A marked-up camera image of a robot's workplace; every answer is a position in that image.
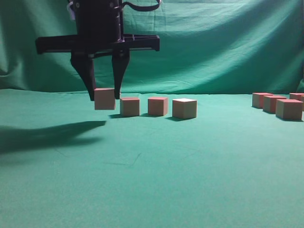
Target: green fabric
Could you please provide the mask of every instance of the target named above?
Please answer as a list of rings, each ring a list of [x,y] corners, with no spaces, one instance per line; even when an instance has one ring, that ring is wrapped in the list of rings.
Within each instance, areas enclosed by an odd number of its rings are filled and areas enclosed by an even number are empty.
[[[0,1],[0,88],[85,90],[69,53],[35,50],[38,37],[76,33],[66,3]],[[302,0],[165,0],[153,12],[125,7],[124,26],[161,38],[160,52],[132,53],[124,93],[289,93],[303,77]],[[113,87],[110,57],[95,61],[95,76]]]
[[[0,91],[1,228],[304,227],[304,122],[251,95],[119,118],[85,94]],[[174,98],[198,117],[171,118]]]

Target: green table surface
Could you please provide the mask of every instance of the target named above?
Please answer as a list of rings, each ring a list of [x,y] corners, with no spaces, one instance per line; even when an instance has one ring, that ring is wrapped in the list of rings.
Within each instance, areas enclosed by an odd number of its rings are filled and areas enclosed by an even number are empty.
[[[0,91],[0,228],[302,228],[304,122],[252,95],[158,95],[121,118],[84,93]],[[171,117],[172,99],[198,116]]]

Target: cube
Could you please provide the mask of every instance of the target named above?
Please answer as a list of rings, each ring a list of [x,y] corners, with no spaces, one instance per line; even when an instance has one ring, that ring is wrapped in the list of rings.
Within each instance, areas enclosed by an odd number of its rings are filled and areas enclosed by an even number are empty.
[[[115,96],[113,88],[94,89],[95,110],[114,110]]]
[[[187,98],[173,99],[172,116],[180,119],[196,118],[197,100]]]
[[[138,97],[123,97],[120,99],[120,114],[122,116],[139,116],[140,99]]]
[[[303,96],[301,96],[301,101],[303,101],[303,102],[304,102],[304,95],[303,95]]]
[[[163,116],[168,113],[167,97],[150,97],[148,98],[148,114]]]
[[[304,93],[290,93],[289,94],[289,99],[294,99],[294,100],[301,100],[301,96],[304,96]]]
[[[275,115],[283,120],[302,120],[303,102],[295,99],[278,99]]]
[[[270,93],[253,93],[252,94],[252,106],[255,108],[263,108],[264,96],[273,95]]]
[[[271,114],[276,113],[276,100],[277,99],[287,99],[284,96],[278,96],[278,95],[266,95],[264,96],[263,101],[263,111]]]

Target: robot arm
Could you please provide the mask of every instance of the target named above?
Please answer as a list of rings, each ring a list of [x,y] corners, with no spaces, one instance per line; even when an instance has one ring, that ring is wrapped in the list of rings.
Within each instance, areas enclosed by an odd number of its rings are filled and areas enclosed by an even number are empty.
[[[83,80],[90,100],[94,100],[94,58],[112,55],[115,98],[120,98],[124,73],[132,50],[160,50],[157,35],[124,34],[123,8],[128,5],[136,11],[152,11],[154,6],[136,6],[122,0],[70,0],[67,9],[76,21],[77,35],[39,37],[38,54],[70,52],[71,65]]]

